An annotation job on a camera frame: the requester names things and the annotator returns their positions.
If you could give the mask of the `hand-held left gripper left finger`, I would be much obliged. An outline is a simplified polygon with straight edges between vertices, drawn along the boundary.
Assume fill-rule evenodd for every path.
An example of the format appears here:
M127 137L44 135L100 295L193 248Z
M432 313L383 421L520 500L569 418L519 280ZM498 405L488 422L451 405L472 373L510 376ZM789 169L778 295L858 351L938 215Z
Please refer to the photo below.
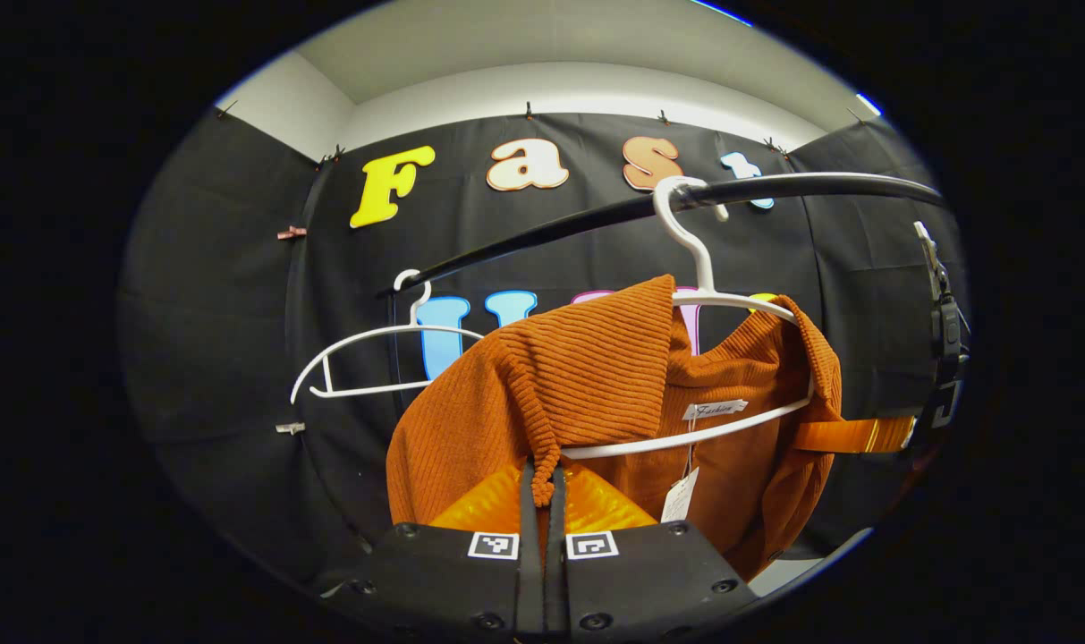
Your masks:
M381 640L514 640L545 630L542 562L526 461L518 531L395 525L326 594L326 603Z

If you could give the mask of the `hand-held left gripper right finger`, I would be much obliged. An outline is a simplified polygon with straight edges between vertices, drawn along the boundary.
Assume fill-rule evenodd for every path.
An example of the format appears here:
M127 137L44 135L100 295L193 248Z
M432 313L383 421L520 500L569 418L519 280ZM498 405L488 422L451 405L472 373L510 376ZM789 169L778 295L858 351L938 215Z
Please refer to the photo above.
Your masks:
M701 530L654 521L620 530L569 529L588 508L558 466L545 555L545 619L559 640L701 640L760 602Z

